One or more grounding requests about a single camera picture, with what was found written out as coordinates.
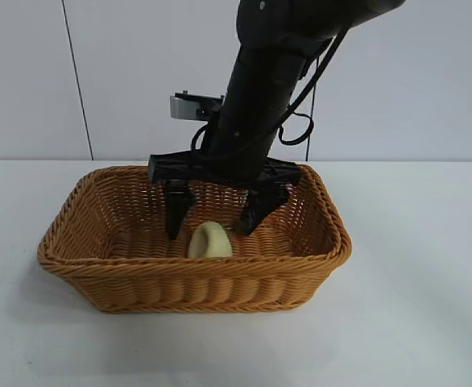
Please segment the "white tabletop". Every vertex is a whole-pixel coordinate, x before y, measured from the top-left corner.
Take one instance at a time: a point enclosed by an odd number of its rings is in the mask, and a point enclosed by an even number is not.
[[[312,163],[354,254],[305,306],[108,315],[36,263],[77,180],[0,161],[0,386],[472,387],[472,163]]]

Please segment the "white wall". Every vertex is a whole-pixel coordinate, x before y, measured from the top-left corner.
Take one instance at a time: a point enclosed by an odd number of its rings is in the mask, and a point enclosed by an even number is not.
[[[239,47],[238,3],[65,0],[95,159],[189,147],[202,123],[171,119],[169,96],[225,93]],[[288,138],[306,123],[292,125]],[[276,144],[272,155],[303,160],[305,145]]]
[[[0,159],[88,159],[58,0],[0,0]]]
[[[186,149],[200,124],[170,119],[168,96],[225,92],[238,0],[64,4],[95,157]],[[407,0],[354,29],[315,120],[311,160],[472,160],[472,1]],[[287,137],[305,125],[292,119]],[[89,158],[60,0],[0,0],[0,158]]]
[[[472,1],[355,28],[319,84],[311,160],[472,160]]]

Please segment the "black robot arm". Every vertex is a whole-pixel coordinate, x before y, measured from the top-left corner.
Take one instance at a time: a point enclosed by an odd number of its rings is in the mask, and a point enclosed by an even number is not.
[[[192,149],[151,156],[149,178],[165,184],[168,234],[175,238],[195,198],[188,181],[205,180],[248,189],[236,227],[251,233],[288,200],[296,184],[293,163],[267,157],[280,125],[317,82],[347,31],[400,6],[404,0],[241,0],[237,31],[241,47],[223,99],[198,98],[199,119],[208,123]],[[324,60],[290,105],[297,82],[324,52]],[[192,97],[177,98],[189,100]],[[200,150],[196,142],[204,138]]]

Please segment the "black cable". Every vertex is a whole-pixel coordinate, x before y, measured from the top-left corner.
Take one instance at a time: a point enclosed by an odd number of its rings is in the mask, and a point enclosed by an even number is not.
[[[313,133],[313,128],[315,127],[315,122],[313,121],[312,116],[304,114],[304,113],[293,113],[293,114],[299,117],[304,117],[305,119],[308,119],[309,125],[308,125],[308,129],[306,129],[306,131],[302,135],[300,135],[296,139],[290,139],[290,140],[283,139],[284,128],[282,125],[279,127],[279,142],[281,142],[282,145],[288,145],[289,147],[293,145],[302,144]]]
[[[338,32],[336,37],[334,38],[334,41],[331,43],[329,46],[327,53],[324,55],[324,58],[322,59],[320,65],[317,67],[317,70],[309,80],[309,82],[306,84],[306,86],[302,89],[300,92],[299,96],[295,99],[295,101],[290,105],[289,108],[286,109],[286,111],[281,115],[281,117],[277,120],[277,122],[273,125],[273,127],[270,128],[268,131],[264,131],[261,133],[261,135],[258,135],[251,141],[249,141],[246,144],[243,144],[240,148],[230,152],[226,153],[224,155],[220,156],[206,156],[206,155],[201,155],[198,150],[197,150],[197,141],[201,134],[207,130],[207,126],[202,127],[197,131],[197,133],[193,136],[192,142],[191,142],[191,153],[194,157],[196,157],[198,160],[203,160],[203,161],[224,161],[231,159],[243,151],[246,151],[250,146],[253,144],[267,138],[271,133],[276,131],[279,127],[281,127],[284,122],[292,115],[295,113],[295,110],[300,106],[300,104],[306,99],[308,94],[311,92],[315,84],[318,82],[318,80],[321,78],[322,74],[324,73],[325,69],[327,69],[327,66],[329,65],[329,62],[333,59],[334,54],[338,50],[338,47],[340,47],[340,44],[344,40],[344,38],[347,35],[347,32],[349,29],[351,29],[352,24],[354,22],[354,18],[350,18],[346,24],[342,27],[342,29]]]
[[[320,62],[320,57],[317,58],[317,67]],[[315,98],[317,97],[317,85],[313,87],[313,94],[311,96],[311,110],[309,116],[313,119],[313,114],[315,112]],[[306,144],[306,161],[309,161],[309,151],[311,149],[311,136],[308,137],[308,143]]]

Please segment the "woven basket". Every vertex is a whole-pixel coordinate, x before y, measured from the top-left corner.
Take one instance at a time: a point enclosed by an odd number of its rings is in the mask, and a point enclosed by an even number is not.
[[[195,210],[171,241],[164,193],[144,166],[83,177],[39,245],[38,258],[105,312],[255,312],[307,302],[350,255],[350,238],[319,176],[301,166],[286,206],[250,236],[230,232],[234,256],[187,259],[206,220],[229,226],[245,192],[195,181]]]

